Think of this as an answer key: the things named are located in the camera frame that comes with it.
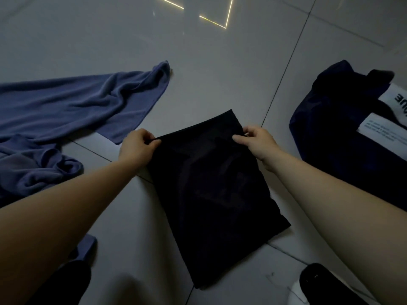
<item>black fabric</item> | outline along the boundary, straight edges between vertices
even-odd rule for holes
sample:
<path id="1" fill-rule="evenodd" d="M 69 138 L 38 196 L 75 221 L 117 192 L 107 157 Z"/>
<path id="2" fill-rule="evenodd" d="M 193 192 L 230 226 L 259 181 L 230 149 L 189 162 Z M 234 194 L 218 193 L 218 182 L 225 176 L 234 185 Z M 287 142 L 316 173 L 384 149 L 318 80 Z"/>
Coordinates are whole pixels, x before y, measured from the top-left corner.
<path id="1" fill-rule="evenodd" d="M 301 272 L 300 287 L 310 305 L 367 305 L 319 263 L 310 264 Z"/>
<path id="2" fill-rule="evenodd" d="M 290 226 L 232 110 L 158 139 L 148 169 L 196 288 Z"/>
<path id="3" fill-rule="evenodd" d="M 365 76 L 345 60 L 336 63 L 318 75 L 289 127 L 308 164 L 407 211 L 407 162 L 357 132 L 372 112 L 406 128 L 378 100 L 393 77 L 379 70 Z"/>
<path id="4" fill-rule="evenodd" d="M 89 286 L 90 278 L 91 270 L 87 262 L 68 262 L 39 287 L 26 305 L 77 305 Z"/>

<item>person's left arm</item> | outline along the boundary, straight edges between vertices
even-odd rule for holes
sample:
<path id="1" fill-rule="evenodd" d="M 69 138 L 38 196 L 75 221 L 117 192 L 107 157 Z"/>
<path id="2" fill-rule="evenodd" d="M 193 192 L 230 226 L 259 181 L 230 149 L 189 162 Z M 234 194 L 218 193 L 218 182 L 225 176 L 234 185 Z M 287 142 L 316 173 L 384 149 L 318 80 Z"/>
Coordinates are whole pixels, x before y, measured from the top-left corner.
<path id="1" fill-rule="evenodd" d="M 119 160 L 0 209 L 0 303 L 24 304 L 63 263 L 160 140 L 131 132 Z"/>

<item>hand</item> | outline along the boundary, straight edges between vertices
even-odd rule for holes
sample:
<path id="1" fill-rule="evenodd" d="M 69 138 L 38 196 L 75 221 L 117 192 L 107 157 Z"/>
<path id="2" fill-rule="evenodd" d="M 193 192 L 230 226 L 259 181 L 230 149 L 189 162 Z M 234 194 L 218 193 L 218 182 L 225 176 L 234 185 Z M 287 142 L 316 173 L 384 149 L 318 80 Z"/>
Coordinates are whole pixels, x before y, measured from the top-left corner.
<path id="1" fill-rule="evenodd" d="M 155 139 L 155 137 L 144 128 L 130 132 L 123 140 L 119 161 L 126 162 L 135 171 L 145 167 L 153 157 L 154 150 L 161 143 L 161 140 L 154 140 L 147 145 L 144 141 L 148 139 Z"/>
<path id="2" fill-rule="evenodd" d="M 267 170 L 273 170 L 273 162 L 276 156 L 284 153 L 270 133 L 260 126 L 245 126 L 243 132 L 246 136 L 233 135 L 232 139 L 247 146 L 252 154 L 260 159 Z"/>

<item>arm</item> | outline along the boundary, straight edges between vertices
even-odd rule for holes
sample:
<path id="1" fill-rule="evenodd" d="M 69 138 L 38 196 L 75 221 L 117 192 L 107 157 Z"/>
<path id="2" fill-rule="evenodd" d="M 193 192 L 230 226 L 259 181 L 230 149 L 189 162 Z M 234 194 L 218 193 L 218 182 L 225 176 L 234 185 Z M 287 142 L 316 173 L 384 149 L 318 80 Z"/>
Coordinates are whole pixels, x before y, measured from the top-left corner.
<path id="1" fill-rule="evenodd" d="M 119 160 L 0 209 L 0 303 L 24 304 L 63 263 L 103 210 L 151 159 L 160 140 L 144 129 Z"/>
<path id="2" fill-rule="evenodd" d="M 248 146 L 274 172 L 342 261 L 383 304 L 407 301 L 407 213 L 283 152 L 263 128 Z"/>

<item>navy blue bag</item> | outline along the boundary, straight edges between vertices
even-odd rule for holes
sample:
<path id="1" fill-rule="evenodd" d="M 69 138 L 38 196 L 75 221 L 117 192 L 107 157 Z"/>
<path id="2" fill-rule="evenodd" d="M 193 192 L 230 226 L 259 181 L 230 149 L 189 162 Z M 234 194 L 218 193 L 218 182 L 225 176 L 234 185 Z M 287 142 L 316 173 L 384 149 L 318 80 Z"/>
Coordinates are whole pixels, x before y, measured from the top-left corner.
<path id="1" fill-rule="evenodd" d="M 407 162 L 357 132 L 370 113 L 407 129 L 378 100 L 393 77 L 379 70 L 365 76 L 345 60 L 336 63 L 318 75 L 289 128 L 305 162 L 407 211 Z"/>

